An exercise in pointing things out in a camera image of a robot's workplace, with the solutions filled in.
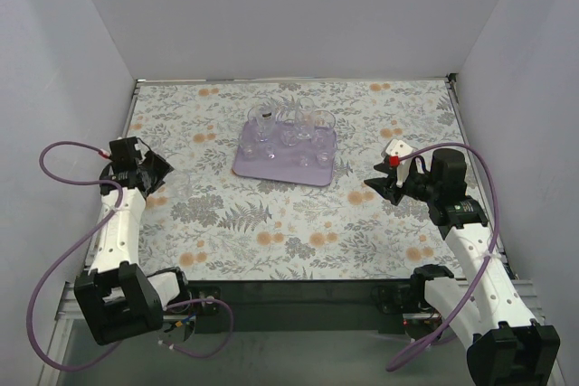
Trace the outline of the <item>tall clear glass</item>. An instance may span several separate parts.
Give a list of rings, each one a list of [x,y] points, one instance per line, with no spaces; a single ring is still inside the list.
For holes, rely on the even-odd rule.
[[[315,103],[312,98],[302,97],[298,99],[294,120],[298,140],[311,139],[314,131],[313,113],[315,109]]]

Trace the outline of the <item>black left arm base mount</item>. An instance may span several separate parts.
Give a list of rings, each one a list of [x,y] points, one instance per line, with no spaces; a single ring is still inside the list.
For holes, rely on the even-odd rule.
[[[194,298],[207,298],[207,301],[178,307],[176,312],[183,315],[217,315],[220,306],[214,302],[214,299],[220,299],[221,295],[221,288],[215,285],[200,287],[189,285],[187,296],[183,298],[183,301]]]

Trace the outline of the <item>clear wine glass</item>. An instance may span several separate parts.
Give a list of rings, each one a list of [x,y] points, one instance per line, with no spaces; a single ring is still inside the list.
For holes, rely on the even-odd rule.
[[[268,160],[273,160],[277,157],[279,149],[278,146],[271,142],[266,142],[262,147],[263,155]]]

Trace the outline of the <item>small faceted clear glass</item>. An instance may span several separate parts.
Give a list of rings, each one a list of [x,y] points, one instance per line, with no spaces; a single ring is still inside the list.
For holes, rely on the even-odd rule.
[[[174,172],[167,177],[166,184],[172,197],[177,201],[184,202],[193,195],[189,173]]]

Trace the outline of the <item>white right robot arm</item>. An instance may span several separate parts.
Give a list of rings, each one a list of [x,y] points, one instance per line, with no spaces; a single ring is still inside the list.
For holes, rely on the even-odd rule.
[[[560,347],[551,325],[542,325],[527,307],[497,252],[498,221],[490,221],[477,200],[466,193],[468,146],[445,143],[422,151],[394,139],[375,170],[383,177],[365,185],[397,205],[404,197],[427,205],[432,223],[453,252],[469,286],[460,289],[443,267],[413,273],[420,303],[439,313],[442,322],[414,340],[386,367],[395,372],[451,329],[466,350],[470,377],[477,385],[546,385]]]

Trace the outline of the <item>clear stemmed glass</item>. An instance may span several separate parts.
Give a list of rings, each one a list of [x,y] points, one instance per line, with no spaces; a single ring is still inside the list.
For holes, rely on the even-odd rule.
[[[260,103],[255,109],[256,135],[260,142],[267,141],[276,123],[276,108],[270,103]]]

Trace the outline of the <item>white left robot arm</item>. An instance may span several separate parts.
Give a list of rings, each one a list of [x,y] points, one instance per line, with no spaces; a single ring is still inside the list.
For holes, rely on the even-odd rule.
[[[191,296],[180,268],[148,276],[138,259],[147,198],[165,184],[173,166],[137,137],[111,141],[108,159],[100,174],[100,199],[101,211],[110,219],[97,230],[94,259],[73,287],[99,345],[160,329],[166,306]]]

